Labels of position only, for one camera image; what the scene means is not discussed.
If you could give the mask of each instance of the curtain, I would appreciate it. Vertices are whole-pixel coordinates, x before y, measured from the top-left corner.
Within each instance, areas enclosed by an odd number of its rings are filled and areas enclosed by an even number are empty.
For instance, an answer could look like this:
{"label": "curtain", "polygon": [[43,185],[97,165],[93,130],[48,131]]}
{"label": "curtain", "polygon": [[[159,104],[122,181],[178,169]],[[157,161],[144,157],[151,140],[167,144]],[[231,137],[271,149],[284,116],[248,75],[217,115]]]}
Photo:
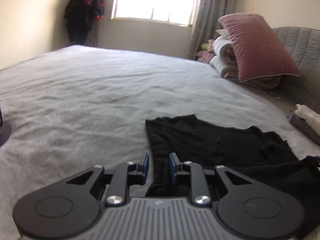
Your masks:
{"label": "curtain", "polygon": [[218,19],[234,13],[236,0],[198,0],[192,24],[188,56],[194,59],[202,43],[214,38],[215,31],[221,28]]}

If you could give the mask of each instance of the wall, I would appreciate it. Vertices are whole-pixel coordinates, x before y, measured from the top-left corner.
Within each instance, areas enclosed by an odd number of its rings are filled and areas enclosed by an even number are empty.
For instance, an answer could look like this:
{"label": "wall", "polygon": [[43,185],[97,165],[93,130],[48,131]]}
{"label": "wall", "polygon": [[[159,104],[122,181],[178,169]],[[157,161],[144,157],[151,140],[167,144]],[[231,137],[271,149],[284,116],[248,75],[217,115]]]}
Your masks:
{"label": "wall", "polygon": [[320,29],[320,0],[237,0],[236,12],[258,13],[271,27]]}
{"label": "wall", "polygon": [[98,47],[187,57],[190,28],[147,20],[110,20],[113,0],[105,0],[105,2],[105,17],[96,27]]}
{"label": "wall", "polygon": [[69,0],[0,0],[0,69],[69,45]]}

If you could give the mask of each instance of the mattress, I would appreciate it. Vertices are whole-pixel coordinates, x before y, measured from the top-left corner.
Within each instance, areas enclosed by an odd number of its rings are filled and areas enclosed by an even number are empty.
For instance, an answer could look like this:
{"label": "mattress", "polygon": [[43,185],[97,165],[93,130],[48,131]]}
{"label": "mattress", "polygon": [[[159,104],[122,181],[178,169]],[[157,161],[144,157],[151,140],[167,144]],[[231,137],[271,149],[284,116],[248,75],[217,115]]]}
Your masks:
{"label": "mattress", "polygon": [[[1,70],[0,104],[13,128],[0,148],[0,239],[19,237],[12,208],[23,195],[150,152],[146,119],[196,114],[224,127],[255,125],[288,140],[299,159],[320,155],[287,121],[292,105],[285,100],[174,57],[71,46]],[[143,196],[151,181],[152,167],[147,185],[132,186],[131,196]]]}

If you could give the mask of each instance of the metal bolt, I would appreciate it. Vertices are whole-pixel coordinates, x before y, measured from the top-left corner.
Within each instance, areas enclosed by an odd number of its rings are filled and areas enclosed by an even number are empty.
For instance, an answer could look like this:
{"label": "metal bolt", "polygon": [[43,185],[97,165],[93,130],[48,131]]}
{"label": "metal bolt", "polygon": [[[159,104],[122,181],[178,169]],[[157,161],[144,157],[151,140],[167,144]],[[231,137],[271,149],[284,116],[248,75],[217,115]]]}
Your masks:
{"label": "metal bolt", "polygon": [[112,195],[107,198],[107,202],[112,205],[118,205],[123,202],[123,198],[120,196]]}
{"label": "metal bolt", "polygon": [[205,195],[195,197],[195,202],[199,205],[205,205],[210,202],[210,198]]}

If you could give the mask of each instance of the hanging jacket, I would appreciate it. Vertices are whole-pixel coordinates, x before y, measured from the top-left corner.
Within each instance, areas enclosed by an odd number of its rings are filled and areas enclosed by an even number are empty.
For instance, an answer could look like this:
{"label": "hanging jacket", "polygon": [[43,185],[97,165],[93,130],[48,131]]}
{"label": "hanging jacket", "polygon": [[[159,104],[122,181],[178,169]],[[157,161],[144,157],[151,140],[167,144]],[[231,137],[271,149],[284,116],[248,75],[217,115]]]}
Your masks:
{"label": "hanging jacket", "polygon": [[104,0],[71,0],[65,9],[67,30],[71,42],[83,45],[94,20],[103,18]]}

